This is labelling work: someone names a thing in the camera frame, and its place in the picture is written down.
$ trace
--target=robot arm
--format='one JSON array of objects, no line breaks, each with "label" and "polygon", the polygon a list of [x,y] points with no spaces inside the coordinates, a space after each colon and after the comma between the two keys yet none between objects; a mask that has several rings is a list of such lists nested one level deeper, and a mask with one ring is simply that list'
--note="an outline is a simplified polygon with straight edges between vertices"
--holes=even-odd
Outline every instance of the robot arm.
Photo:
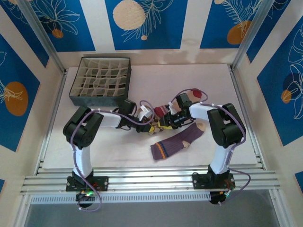
[{"label": "robot arm", "polygon": [[[241,125],[245,132],[244,125],[237,111],[232,104],[226,104],[216,108],[215,106],[208,104],[192,103],[187,94],[184,93],[177,96],[176,100],[181,111],[174,112],[170,110],[170,112],[159,120],[159,127],[176,129],[181,127],[182,124],[189,119],[199,118],[207,120],[210,123],[213,138],[217,143],[215,156],[212,163],[209,165],[207,174],[193,174],[194,189],[226,188],[226,181],[233,182],[233,175],[230,174],[228,168],[231,146],[239,144],[243,138],[243,133],[238,127],[238,124]],[[150,124],[142,123],[151,115],[151,111],[142,106],[141,113],[134,117],[133,115],[130,115],[134,110],[134,106],[134,102],[126,100],[119,109],[118,114],[127,116],[127,118],[106,111],[95,112],[87,117],[84,124],[75,132],[73,138],[73,144],[76,148],[75,161],[77,167],[74,168],[72,176],[68,177],[66,191],[81,192],[90,190],[83,181],[83,177],[91,185],[97,185],[99,191],[107,191],[108,177],[107,179],[101,179],[102,177],[93,176],[89,154],[90,144],[94,140],[99,127],[121,128],[123,126],[128,126],[129,128],[136,128],[137,132],[152,131],[153,127]],[[229,117],[222,109],[232,114],[234,118]],[[65,125],[63,133],[69,143],[71,142],[71,136],[76,127],[89,112],[91,112],[91,109],[80,107]],[[216,196],[216,198],[215,202],[225,200],[224,196]]]},{"label": "robot arm", "polygon": [[[93,176],[93,168],[90,162],[90,145],[100,127],[119,129],[127,126],[129,128],[136,128],[137,132],[149,132],[153,130],[153,127],[150,124],[143,123],[144,120],[152,114],[152,111],[148,110],[145,106],[141,106],[142,111],[135,117],[130,115],[135,107],[136,104],[134,102],[125,100],[117,113],[96,111],[86,118],[73,137],[72,142],[75,146],[75,163],[77,163],[77,166],[74,167],[72,176],[68,177],[69,184],[66,188],[67,191],[83,191],[89,189],[82,179],[83,177],[87,181],[92,182],[92,184],[98,181],[99,177]],[[67,122],[63,129],[63,134],[66,136],[66,140],[69,143],[81,120],[92,111],[94,110],[81,106]]]}]

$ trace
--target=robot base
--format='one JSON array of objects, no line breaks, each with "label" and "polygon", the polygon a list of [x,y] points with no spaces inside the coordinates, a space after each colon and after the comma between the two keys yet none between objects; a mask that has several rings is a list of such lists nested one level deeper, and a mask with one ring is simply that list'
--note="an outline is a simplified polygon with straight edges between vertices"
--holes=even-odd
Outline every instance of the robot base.
[{"label": "robot base", "polygon": [[[236,186],[233,174],[230,174],[230,171],[216,175],[210,165],[208,166],[207,174],[193,173],[192,182],[194,189],[227,189],[229,192]],[[226,199],[226,194],[223,191],[210,192],[210,194],[212,197],[210,202],[212,204],[223,202]]]},{"label": "robot base", "polygon": [[[81,192],[92,191],[91,188],[74,172],[72,176],[67,177],[66,191]],[[93,176],[92,171],[86,180],[99,192],[106,192],[108,189],[108,176]]]}]

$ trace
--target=blue wallpaper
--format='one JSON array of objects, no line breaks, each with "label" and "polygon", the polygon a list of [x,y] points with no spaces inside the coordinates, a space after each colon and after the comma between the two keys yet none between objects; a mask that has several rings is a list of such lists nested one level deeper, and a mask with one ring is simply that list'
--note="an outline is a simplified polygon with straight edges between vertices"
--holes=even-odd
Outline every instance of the blue wallpaper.
[{"label": "blue wallpaper", "polygon": [[48,54],[40,44],[40,41],[29,26],[18,6],[8,0],[0,0],[0,5],[45,67],[49,59]]},{"label": "blue wallpaper", "polygon": [[260,4],[261,0],[213,0],[200,48],[238,48]]},{"label": "blue wallpaper", "polygon": [[116,50],[179,49],[187,0],[105,0]]},{"label": "blue wallpaper", "polygon": [[[247,53],[250,59],[256,56],[289,2],[275,1]],[[200,48],[238,48],[261,3],[262,0],[213,0]]]},{"label": "blue wallpaper", "polygon": [[16,151],[40,82],[0,35],[0,145]]},{"label": "blue wallpaper", "polygon": [[4,180],[0,179],[0,193],[1,193],[2,188],[4,186],[4,182],[5,182]]},{"label": "blue wallpaper", "polygon": [[303,17],[258,82],[283,145],[303,136]]},{"label": "blue wallpaper", "polygon": [[[46,66],[48,56],[16,4],[0,0],[9,18]],[[83,14],[80,0],[32,0],[37,14],[57,52],[94,51],[95,47]]]},{"label": "blue wallpaper", "polygon": [[246,54],[252,62],[291,0],[276,0]]},{"label": "blue wallpaper", "polygon": [[296,173],[294,174],[296,179],[297,179],[297,182],[299,184],[299,187],[303,193],[303,171],[302,172],[299,172],[299,173]]}]

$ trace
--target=metal pole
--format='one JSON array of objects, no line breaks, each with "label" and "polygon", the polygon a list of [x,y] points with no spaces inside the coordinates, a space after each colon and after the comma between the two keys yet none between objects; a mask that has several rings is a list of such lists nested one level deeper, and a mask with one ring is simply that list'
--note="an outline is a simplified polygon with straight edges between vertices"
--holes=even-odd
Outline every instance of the metal pole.
[{"label": "metal pole", "polygon": [[248,48],[250,47],[253,39],[255,38],[258,30],[260,29],[274,2],[275,0],[263,0],[263,2],[261,3],[260,8],[256,12],[254,19],[252,20],[250,28],[248,29],[242,43],[240,44],[237,55],[232,62],[232,71],[234,71],[238,67],[242,58],[245,56]]},{"label": "metal pole", "polygon": [[33,8],[30,5],[30,2],[27,0],[16,0],[19,9],[21,10],[22,14],[24,15],[25,19],[31,26],[32,30],[34,31],[35,35],[39,39],[41,45],[49,55],[49,57],[54,61],[57,68],[64,73],[65,68],[57,55],[56,49],[53,46],[50,38],[48,37],[46,31],[44,30],[39,18],[37,17],[36,13],[34,12]]}]

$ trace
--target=white table surface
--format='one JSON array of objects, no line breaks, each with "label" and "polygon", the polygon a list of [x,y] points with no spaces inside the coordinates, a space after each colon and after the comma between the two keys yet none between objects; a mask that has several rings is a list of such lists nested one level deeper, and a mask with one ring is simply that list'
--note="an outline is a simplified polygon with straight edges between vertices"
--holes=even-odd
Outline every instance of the white table surface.
[{"label": "white table surface", "polygon": [[[72,150],[62,133],[64,125],[75,113],[68,97],[77,68],[69,68],[52,134],[47,147],[43,168],[72,168]],[[198,88],[209,95],[207,103],[223,105],[233,103],[240,117],[240,105],[232,84],[227,65],[156,65],[132,66],[128,98],[136,103],[148,100],[154,107],[168,103],[179,91]],[[189,148],[161,161],[154,161],[150,145],[173,136],[178,131],[166,130],[155,135],[100,128],[91,144],[90,156],[93,167],[151,167],[195,166],[210,164],[215,152],[208,122],[205,133]],[[247,141],[236,148],[231,164],[256,164],[257,160],[249,135]]]}]

